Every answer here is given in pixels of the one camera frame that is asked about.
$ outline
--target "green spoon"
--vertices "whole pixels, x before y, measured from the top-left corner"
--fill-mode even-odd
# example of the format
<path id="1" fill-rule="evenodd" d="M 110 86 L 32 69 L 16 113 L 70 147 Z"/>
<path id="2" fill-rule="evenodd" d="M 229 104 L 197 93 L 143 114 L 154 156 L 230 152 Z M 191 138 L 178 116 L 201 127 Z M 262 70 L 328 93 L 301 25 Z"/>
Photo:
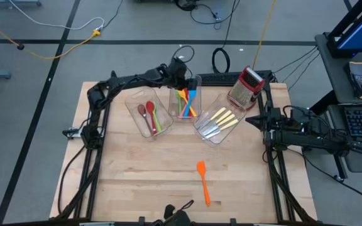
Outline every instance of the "green spoon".
<path id="1" fill-rule="evenodd" d="M 182 112 L 182 103 L 181 103 L 181 97 L 178 94 L 177 91 L 175 91 L 175 96 L 178 99 L 178 115 L 181 116 L 181 112 Z"/>

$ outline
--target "wooden table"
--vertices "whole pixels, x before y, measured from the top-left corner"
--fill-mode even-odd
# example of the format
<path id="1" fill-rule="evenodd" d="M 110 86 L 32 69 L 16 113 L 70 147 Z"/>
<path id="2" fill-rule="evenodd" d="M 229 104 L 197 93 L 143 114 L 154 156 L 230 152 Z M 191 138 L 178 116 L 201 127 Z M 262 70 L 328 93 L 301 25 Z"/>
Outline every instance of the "wooden table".
<path id="1" fill-rule="evenodd" d="M 83 83 L 74 127 L 87 115 L 86 92 L 94 84 Z M 229 87 L 203 87 L 202 109 L 228 90 Z M 285 84 L 273 83 L 271 90 L 275 107 L 290 104 Z M 163 218 L 166 205 L 180 208 L 194 199 L 187 213 L 195 222 L 225 223 L 230 218 L 236 218 L 238 223 L 277 222 L 268 165 L 261 158 L 265 146 L 257 128 L 241 121 L 218 148 L 210 148 L 194 134 L 192 124 L 175 122 L 169 134 L 149 142 L 141 136 L 124 104 L 124 99 L 137 91 L 124 90 L 111 104 L 92 220 L 135 222 L 144 216 L 146 221 L 152 222 Z M 156 92 L 167 106 L 170 90 L 161 88 Z M 247 117 L 258 114 L 256 106 Z M 62 170 L 82 145 L 81 139 L 68 142 Z M 65 176 L 62 208 L 79 187 L 84 154 L 85 151 L 72 163 Z M 285 151 L 284 155 L 292 193 L 308 214 L 316 218 L 302 157 L 291 151 Z M 202 160 L 206 163 L 210 207 L 205 204 L 201 178 L 196 170 L 197 162 Z M 58 187 L 51 216 L 58 214 L 57 194 Z M 285 209 L 284 196 L 280 199 Z M 81 216 L 85 215 L 86 206 L 83 204 Z M 287 211 L 283 214 L 288 219 Z"/>

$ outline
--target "plastic bin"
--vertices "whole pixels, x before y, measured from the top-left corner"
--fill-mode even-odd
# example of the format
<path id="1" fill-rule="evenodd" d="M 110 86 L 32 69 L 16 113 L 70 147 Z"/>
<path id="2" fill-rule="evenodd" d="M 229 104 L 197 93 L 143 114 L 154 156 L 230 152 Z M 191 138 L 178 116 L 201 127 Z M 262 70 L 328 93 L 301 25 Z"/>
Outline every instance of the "plastic bin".
<path id="1" fill-rule="evenodd" d="M 171 115 L 171 117 L 173 118 L 173 120 L 175 122 L 193 122 L 196 120 L 196 118 L 198 118 L 202 112 L 201 109 L 201 84 L 202 84 L 202 79 L 200 76 L 196 75 L 195 76 L 197 79 L 197 88 L 196 88 L 196 96 L 194 99 L 192 99 L 191 102 L 191 107 L 195 112 L 196 116 L 193 116 L 191 111 L 189 111 L 189 116 L 184 116 L 183 114 L 180 115 L 180 113 L 182 113 L 182 111 L 186 110 L 186 105 L 187 102 L 183 99 L 183 98 L 179 98 L 178 99 L 178 90 L 175 89 L 170 89 L 170 96 L 169 96 L 169 103 L 168 103 L 168 113 Z"/>
<path id="2" fill-rule="evenodd" d="M 195 133 L 211 147 L 215 147 L 221 144 L 222 141 L 244 118 L 246 114 L 246 109 L 242 105 L 235 103 L 237 102 L 231 99 L 227 94 L 220 94 L 217 99 L 211 104 L 211 106 L 208 107 L 194 122 Z M 218 113 L 221 109 L 223 109 L 223 111 L 218 114 L 218 116 L 215 117 L 213 120 L 211 120 L 211 118 L 216 115 L 216 113 Z M 227 128 L 219 130 L 219 133 L 214 136 L 208 137 L 212 134 L 212 132 L 207 134 L 206 132 L 210 131 L 210 129 L 213 129 L 213 127 L 216 127 L 218 129 L 223 129 L 224 127 Z"/>
<path id="3" fill-rule="evenodd" d="M 148 111 L 148 102 L 154 103 L 156 119 L 154 117 L 152 118 L 152 115 Z M 125 105 L 143 137 L 155 140 L 170 132 L 173 119 L 152 88 L 143 87 L 139 92 L 128 96 L 125 99 Z M 140 113 L 138 108 L 144 109 L 142 111 L 145 112 L 146 117 Z"/>

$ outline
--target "cheese grater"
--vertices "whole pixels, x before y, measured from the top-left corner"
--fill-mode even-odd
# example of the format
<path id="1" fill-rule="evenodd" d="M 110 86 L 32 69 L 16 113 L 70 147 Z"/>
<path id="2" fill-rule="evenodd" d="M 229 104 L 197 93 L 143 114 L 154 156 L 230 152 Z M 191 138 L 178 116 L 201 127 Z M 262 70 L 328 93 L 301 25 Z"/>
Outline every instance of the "cheese grater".
<path id="1" fill-rule="evenodd" d="M 254 70 L 247 66 L 239 75 L 228 96 L 232 99 L 230 100 L 231 102 L 235 101 L 244 109 L 249 110 L 254 106 L 256 98 L 264 85 L 265 79 L 262 79 Z"/>

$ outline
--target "gray floor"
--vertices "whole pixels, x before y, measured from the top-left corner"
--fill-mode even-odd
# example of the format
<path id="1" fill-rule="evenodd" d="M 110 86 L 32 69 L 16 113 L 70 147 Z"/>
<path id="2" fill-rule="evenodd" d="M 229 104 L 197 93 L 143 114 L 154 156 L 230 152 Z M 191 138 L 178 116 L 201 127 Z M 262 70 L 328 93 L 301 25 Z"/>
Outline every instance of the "gray floor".
<path id="1" fill-rule="evenodd" d="M 43 6 L 24 7 L 40 22 L 65 24 L 74 0 L 42 1 Z M 232 1 L 207 1 L 227 15 Z M 231 25 L 230 40 L 259 40 L 271 0 L 241 0 Z M 95 16 L 110 18 L 118 0 L 81 0 L 74 26 Z M 324 11 L 319 16 L 317 11 Z M 278 1 L 265 40 L 313 41 L 314 35 L 330 31 L 347 9 L 343 0 L 284 0 Z M 204 13 L 198 18 L 210 19 Z M 101 40 L 222 40 L 227 24 L 218 31 L 212 25 L 193 22 L 189 13 L 165 1 L 145 0 L 136 4 L 124 0 L 116 20 L 99 37 Z M 71 31 L 69 39 L 90 36 L 98 22 L 84 30 Z M 0 8 L 0 28 L 13 38 L 60 39 L 63 30 L 46 28 L 28 21 L 15 9 Z M 55 54 L 58 45 L 26 45 L 26 48 L 46 56 Z M 65 45 L 67 50 L 72 45 Z M 210 73 L 214 45 L 194 45 L 195 58 L 189 63 L 194 73 Z M 257 46 L 226 46 L 231 57 L 230 71 L 240 71 L 250 65 Z M 67 144 L 62 129 L 72 124 L 80 86 L 84 81 L 103 80 L 110 71 L 118 75 L 144 72 L 161 63 L 168 63 L 178 45 L 85 45 L 62 58 L 55 73 L 35 136 L 4 223 L 45 220 L 58 182 L 58 175 Z M 276 70 L 309 51 L 311 46 L 263 46 L 256 64 L 257 70 Z M 219 69 L 222 58 L 216 59 Z M 289 79 L 292 85 L 306 63 Z M 25 134 L 33 117 L 51 61 L 40 60 L 16 47 L 0 44 L 0 70 L 10 70 L 11 80 L 0 80 L 0 204 Z M 282 81 L 295 67 L 277 73 Z M 321 58 L 317 58 L 290 91 L 295 105 L 309 107 L 331 90 Z M 331 156 L 309 156 L 316 165 L 331 174 L 336 172 Z M 308 175 L 315 207 L 320 220 L 342 225 L 362 225 L 362 197 L 320 174 L 311 166 Z M 346 183 L 362 191 L 362 174 L 350 173 Z"/>

